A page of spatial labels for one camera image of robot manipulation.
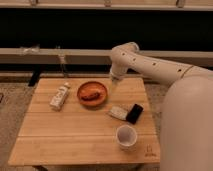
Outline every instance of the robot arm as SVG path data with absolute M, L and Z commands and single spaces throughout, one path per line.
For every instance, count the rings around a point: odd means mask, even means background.
M 136 43 L 126 43 L 111 50 L 112 79 L 121 80 L 129 68 L 166 85 L 186 76 L 212 75 L 213 72 L 194 65 L 151 58 L 138 54 Z
M 113 79 L 122 79 L 128 68 L 172 86 L 162 105 L 162 171 L 212 171 L 213 72 L 193 65 L 137 54 L 127 43 L 112 49 Z

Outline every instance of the white cup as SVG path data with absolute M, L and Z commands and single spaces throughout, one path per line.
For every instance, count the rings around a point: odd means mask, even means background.
M 129 149 L 137 141 L 137 132 L 136 130 L 129 125 L 122 125 L 117 128 L 116 139 L 120 148 Z

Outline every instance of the table top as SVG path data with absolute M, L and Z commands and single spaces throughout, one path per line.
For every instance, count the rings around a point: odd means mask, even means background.
M 107 101 L 88 109 L 77 98 L 77 90 L 87 81 L 103 83 Z M 54 111 L 49 102 L 65 82 L 71 88 L 61 109 Z M 109 78 L 40 79 L 12 150 L 9 165 L 72 165 L 157 163 L 160 147 L 143 80 L 125 78 L 113 89 Z M 134 104 L 144 111 L 132 125 L 110 117 L 113 106 L 131 109 Z M 119 148 L 116 129 L 128 124 L 138 133 L 135 146 L 125 151 Z

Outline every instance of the bowl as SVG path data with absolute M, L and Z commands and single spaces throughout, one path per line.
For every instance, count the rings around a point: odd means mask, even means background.
M 78 88 L 77 96 L 84 106 L 99 106 L 107 99 L 107 88 L 98 81 L 88 81 Z

